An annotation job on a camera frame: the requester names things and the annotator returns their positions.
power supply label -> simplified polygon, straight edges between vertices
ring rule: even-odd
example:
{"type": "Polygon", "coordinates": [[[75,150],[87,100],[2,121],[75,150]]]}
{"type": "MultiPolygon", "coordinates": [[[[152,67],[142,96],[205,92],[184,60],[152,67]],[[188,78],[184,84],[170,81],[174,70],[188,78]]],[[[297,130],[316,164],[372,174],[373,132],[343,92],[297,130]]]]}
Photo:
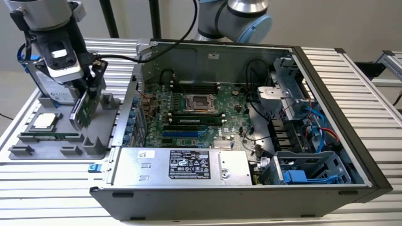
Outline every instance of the power supply label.
{"type": "Polygon", "coordinates": [[[209,151],[170,151],[172,179],[212,179],[209,151]]]}

black cable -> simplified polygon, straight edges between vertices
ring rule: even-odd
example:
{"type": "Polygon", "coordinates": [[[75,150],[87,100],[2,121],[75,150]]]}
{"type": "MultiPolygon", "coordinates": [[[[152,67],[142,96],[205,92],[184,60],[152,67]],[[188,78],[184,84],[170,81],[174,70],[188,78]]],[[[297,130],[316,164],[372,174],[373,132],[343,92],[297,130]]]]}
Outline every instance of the black cable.
{"type": "Polygon", "coordinates": [[[401,100],[401,97],[402,97],[402,94],[400,94],[400,96],[397,97],[397,100],[396,100],[396,102],[395,102],[395,106],[399,104],[399,102],[400,102],[400,100],[401,100]]]}
{"type": "Polygon", "coordinates": [[[31,55],[33,55],[33,37],[30,35],[30,33],[25,32],[26,34],[26,43],[22,44],[21,48],[19,48],[19,51],[18,51],[18,61],[21,63],[31,60],[31,55]]]}
{"type": "Polygon", "coordinates": [[[172,72],[173,74],[176,73],[173,69],[165,69],[162,72],[161,72],[161,75],[160,75],[160,84],[162,84],[162,77],[164,77],[164,73],[165,72],[172,72]]]}
{"type": "Polygon", "coordinates": [[[265,69],[266,69],[266,70],[265,70],[265,71],[266,71],[265,80],[268,79],[268,77],[270,77],[270,69],[269,69],[269,65],[268,65],[266,61],[262,60],[262,59],[253,59],[253,60],[250,60],[249,63],[248,63],[248,65],[246,65],[246,88],[249,88],[249,77],[250,77],[250,85],[252,85],[252,88],[253,88],[253,86],[254,86],[254,83],[252,82],[252,73],[250,73],[250,72],[254,72],[256,75],[258,75],[258,73],[257,73],[257,71],[256,71],[253,68],[252,68],[250,71],[249,71],[249,67],[250,67],[252,63],[253,63],[253,62],[257,62],[257,61],[261,61],[261,62],[264,62],[264,64],[265,64],[265,69]]]}
{"type": "Polygon", "coordinates": [[[2,113],[0,113],[0,116],[3,116],[5,118],[7,118],[7,119],[10,119],[10,120],[14,120],[13,117],[9,117],[7,115],[5,115],[5,114],[2,114],[2,113]]]}
{"type": "MultiPolygon", "coordinates": [[[[249,92],[248,94],[246,94],[246,101],[248,101],[248,96],[249,95],[252,95],[252,94],[254,94],[254,93],[252,93],[252,92],[249,92]]],[[[254,106],[254,104],[253,104],[253,97],[250,97],[250,100],[249,100],[249,102],[250,102],[250,105],[252,105],[252,107],[253,107],[253,109],[256,110],[256,112],[260,114],[260,116],[262,116],[264,117],[264,119],[265,120],[268,120],[268,122],[270,122],[270,119],[257,110],[257,107],[254,106]]]]}
{"type": "Polygon", "coordinates": [[[252,140],[252,141],[260,141],[260,140],[264,140],[264,139],[268,139],[270,138],[272,136],[268,136],[268,137],[264,137],[264,138],[260,138],[260,139],[252,139],[248,137],[248,133],[249,131],[252,130],[253,126],[248,129],[248,131],[245,132],[245,137],[244,137],[244,140],[248,139],[248,140],[252,140]]]}
{"type": "Polygon", "coordinates": [[[272,136],[268,136],[268,137],[264,137],[264,138],[260,138],[260,139],[250,139],[250,138],[248,137],[248,135],[245,135],[245,137],[246,137],[248,140],[252,140],[252,141],[260,141],[260,140],[264,140],[264,139],[270,138],[272,136]]]}
{"type": "Polygon", "coordinates": [[[169,51],[172,51],[172,49],[174,49],[184,41],[185,39],[188,38],[193,28],[194,28],[194,25],[196,25],[196,21],[197,21],[197,17],[198,17],[198,12],[200,12],[200,7],[197,5],[197,0],[193,0],[193,3],[194,3],[194,19],[193,19],[193,23],[192,23],[192,26],[190,26],[190,29],[189,31],[186,32],[185,36],[181,38],[181,40],[178,42],[176,42],[176,44],[173,44],[169,48],[166,48],[164,51],[160,52],[160,54],[156,54],[153,55],[149,59],[146,60],[137,60],[132,57],[128,57],[128,56],[124,56],[124,55],[116,55],[116,54],[105,54],[105,55],[98,55],[98,58],[121,58],[121,59],[125,59],[125,60],[130,60],[130,61],[134,61],[137,63],[149,63],[150,61],[156,60],[157,58],[160,58],[162,55],[165,55],[169,51]]]}

blue cable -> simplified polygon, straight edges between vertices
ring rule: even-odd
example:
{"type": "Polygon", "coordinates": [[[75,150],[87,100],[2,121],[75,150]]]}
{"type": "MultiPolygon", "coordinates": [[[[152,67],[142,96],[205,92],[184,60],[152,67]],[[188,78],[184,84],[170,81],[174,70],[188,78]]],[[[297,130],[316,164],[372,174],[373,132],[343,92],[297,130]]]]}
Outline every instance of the blue cable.
{"type": "MultiPolygon", "coordinates": [[[[306,110],[312,111],[312,113],[316,114],[321,118],[321,120],[323,120],[323,127],[325,127],[325,125],[327,125],[327,117],[325,117],[325,115],[323,115],[317,110],[310,109],[310,107],[308,107],[306,110]]],[[[321,153],[321,150],[323,150],[323,148],[325,146],[325,132],[321,131],[321,133],[323,133],[323,135],[321,135],[321,142],[320,142],[320,146],[319,146],[319,149],[317,149],[316,153],[321,153]]]]}

